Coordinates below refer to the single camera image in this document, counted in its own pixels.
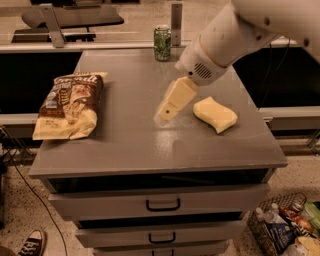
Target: countertop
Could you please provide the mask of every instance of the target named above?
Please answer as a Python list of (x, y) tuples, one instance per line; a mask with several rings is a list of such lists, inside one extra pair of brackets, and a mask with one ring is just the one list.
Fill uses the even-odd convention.
[[(85, 50), (76, 71), (106, 71), (96, 130), (89, 138), (44, 141), (31, 167), (33, 178), (277, 168), (287, 165), (282, 150), (233, 68), (199, 87), (193, 101), (170, 123), (153, 116), (172, 80), (181, 77), (153, 49)], [(217, 135), (197, 119), (193, 104), (212, 96), (238, 115), (235, 126)]]

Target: cabinet drawer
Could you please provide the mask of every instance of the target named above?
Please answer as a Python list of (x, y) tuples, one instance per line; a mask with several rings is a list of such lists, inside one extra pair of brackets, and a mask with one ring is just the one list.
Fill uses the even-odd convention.
[(228, 240), (245, 229), (244, 221), (82, 229), (76, 237), (85, 248), (145, 246)]
[(52, 194), (64, 220), (97, 220), (247, 211), (269, 191), (268, 184), (161, 188)]
[(214, 256), (224, 253), (228, 248), (227, 241), (211, 242), (210, 244), (182, 245), (166, 248), (138, 249), (136, 247), (118, 250), (95, 249), (95, 256)]

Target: gray cabinet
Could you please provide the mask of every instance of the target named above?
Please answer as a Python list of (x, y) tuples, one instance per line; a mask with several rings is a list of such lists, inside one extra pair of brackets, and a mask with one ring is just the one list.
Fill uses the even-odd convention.
[(169, 124), (153, 116), (174, 64), (152, 49), (88, 50), (76, 71), (107, 71), (98, 126), (76, 141), (45, 141), (29, 175), (76, 237), (96, 256), (211, 256), (241, 234), (244, 214), (269, 191), (269, 178), (287, 165), (279, 145), (233, 69), (206, 96), (239, 115), (217, 135), (197, 120), (192, 103)]

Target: drawer handle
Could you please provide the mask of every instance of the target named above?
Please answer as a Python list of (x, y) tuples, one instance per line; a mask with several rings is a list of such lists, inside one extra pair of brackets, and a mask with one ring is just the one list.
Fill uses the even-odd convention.
[(169, 243), (173, 243), (175, 240), (176, 240), (176, 232), (173, 232), (172, 239), (165, 240), (165, 241), (153, 241), (152, 240), (152, 235), (149, 234), (149, 242), (151, 244), (169, 244)]
[(170, 207), (170, 208), (151, 208), (150, 207), (150, 201), (146, 201), (146, 207), (149, 212), (170, 212), (170, 211), (176, 211), (181, 207), (180, 198), (177, 199), (177, 206)]
[(173, 249), (171, 250), (171, 255), (170, 256), (174, 256), (174, 250)]

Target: speckled floor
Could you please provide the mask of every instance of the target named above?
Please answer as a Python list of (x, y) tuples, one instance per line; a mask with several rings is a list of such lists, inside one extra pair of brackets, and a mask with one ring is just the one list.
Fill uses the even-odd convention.
[[(268, 198), (296, 192), (304, 193), (311, 201), (320, 200), (320, 156), (311, 154), (305, 141), (279, 141), (288, 156), (289, 165), (276, 171), (269, 181), (271, 191)], [(75, 238), (76, 227), (63, 221), (48, 203), (48, 192), (39, 180), (28, 177), (30, 166), (18, 166), (30, 186), (44, 200), (66, 241), (68, 256), (90, 256), (91, 249), (85, 249)], [(18, 252), (26, 237), (34, 229), (47, 233), (47, 246), (44, 256), (65, 255), (61, 237), (51, 221), (45, 207), (30, 191), (14, 167), (3, 176), (4, 209), (2, 219), (4, 228), (0, 230), (0, 244)], [(221, 256), (262, 256), (249, 230), (230, 241), (227, 251)]]

